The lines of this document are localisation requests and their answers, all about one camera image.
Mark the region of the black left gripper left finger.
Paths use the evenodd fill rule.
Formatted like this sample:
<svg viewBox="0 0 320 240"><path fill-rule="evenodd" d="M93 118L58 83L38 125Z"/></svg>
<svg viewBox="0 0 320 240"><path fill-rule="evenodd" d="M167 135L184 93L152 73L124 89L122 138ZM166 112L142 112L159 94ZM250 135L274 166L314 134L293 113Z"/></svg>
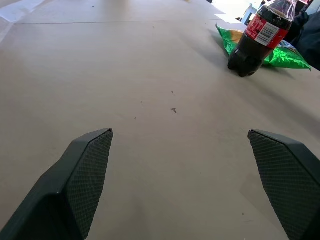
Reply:
<svg viewBox="0 0 320 240"><path fill-rule="evenodd" d="M73 140L35 183L0 240L86 240L104 188L113 131Z"/></svg>

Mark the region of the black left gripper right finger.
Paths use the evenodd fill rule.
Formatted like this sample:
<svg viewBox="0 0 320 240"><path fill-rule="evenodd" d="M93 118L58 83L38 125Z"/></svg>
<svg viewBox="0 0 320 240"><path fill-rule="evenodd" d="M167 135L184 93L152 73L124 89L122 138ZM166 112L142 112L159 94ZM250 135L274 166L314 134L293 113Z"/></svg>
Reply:
<svg viewBox="0 0 320 240"><path fill-rule="evenodd" d="M320 240L320 160L301 142L248 132L260 179L289 240Z"/></svg>

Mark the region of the green snack bag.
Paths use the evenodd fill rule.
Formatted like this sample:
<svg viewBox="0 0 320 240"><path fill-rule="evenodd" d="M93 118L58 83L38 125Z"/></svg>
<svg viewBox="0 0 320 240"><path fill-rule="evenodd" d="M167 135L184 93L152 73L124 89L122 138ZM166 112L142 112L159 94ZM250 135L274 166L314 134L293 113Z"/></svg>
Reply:
<svg viewBox="0 0 320 240"><path fill-rule="evenodd" d="M217 24L215 27L222 38L225 51L230 55L239 43L243 31L225 29ZM287 69L312 69L298 50L285 40L282 40L272 53L265 58L263 66Z"/></svg>

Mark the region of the cola bottle with red label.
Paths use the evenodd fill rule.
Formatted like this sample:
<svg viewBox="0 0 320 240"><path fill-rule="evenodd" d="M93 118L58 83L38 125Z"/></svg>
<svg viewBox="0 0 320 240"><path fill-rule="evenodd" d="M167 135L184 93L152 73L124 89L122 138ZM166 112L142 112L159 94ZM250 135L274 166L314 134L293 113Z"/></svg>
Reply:
<svg viewBox="0 0 320 240"><path fill-rule="evenodd" d="M227 67L240 77L253 75L286 37L298 0L271 0L262 5L229 55Z"/></svg>

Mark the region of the dark clothed person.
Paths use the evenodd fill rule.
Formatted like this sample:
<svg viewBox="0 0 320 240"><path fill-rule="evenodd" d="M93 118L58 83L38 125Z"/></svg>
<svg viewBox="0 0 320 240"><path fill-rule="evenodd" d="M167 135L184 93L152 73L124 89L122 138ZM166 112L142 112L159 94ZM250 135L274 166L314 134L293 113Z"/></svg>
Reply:
<svg viewBox="0 0 320 240"><path fill-rule="evenodd" d="M309 65L320 71L320 11L298 15L284 38Z"/></svg>

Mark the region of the white plastic sheet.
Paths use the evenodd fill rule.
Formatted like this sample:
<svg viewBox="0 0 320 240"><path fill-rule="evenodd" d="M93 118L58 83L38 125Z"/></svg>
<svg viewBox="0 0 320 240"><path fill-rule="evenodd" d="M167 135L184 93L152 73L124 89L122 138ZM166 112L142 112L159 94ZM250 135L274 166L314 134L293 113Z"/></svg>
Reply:
<svg viewBox="0 0 320 240"><path fill-rule="evenodd" d="M49 0L0 0L0 19L18 22Z"/></svg>

